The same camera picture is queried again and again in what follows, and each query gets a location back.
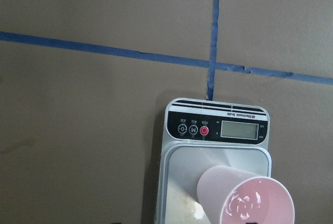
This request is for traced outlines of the pink plastic cup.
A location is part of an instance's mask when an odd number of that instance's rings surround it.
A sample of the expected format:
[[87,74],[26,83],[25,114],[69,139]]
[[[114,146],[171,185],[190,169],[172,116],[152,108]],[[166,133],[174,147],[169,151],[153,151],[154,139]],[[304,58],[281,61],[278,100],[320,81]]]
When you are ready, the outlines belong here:
[[279,181],[214,166],[197,184],[197,199],[211,223],[294,223],[292,197]]

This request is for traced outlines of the white digital kitchen scale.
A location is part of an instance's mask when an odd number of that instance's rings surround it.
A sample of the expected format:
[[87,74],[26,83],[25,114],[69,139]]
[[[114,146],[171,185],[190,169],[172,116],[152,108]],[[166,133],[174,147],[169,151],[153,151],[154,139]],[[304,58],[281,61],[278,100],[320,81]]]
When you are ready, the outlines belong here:
[[164,114],[155,223],[208,223],[197,200],[214,166],[271,175],[270,116],[259,106],[176,98]]

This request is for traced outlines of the brown paper table cover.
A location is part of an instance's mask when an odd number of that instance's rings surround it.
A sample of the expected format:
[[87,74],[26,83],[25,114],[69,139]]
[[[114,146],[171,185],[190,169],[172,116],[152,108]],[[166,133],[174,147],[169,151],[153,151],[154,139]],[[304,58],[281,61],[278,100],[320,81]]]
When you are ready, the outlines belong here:
[[166,105],[258,105],[332,223],[332,0],[1,0],[1,223],[153,223]]

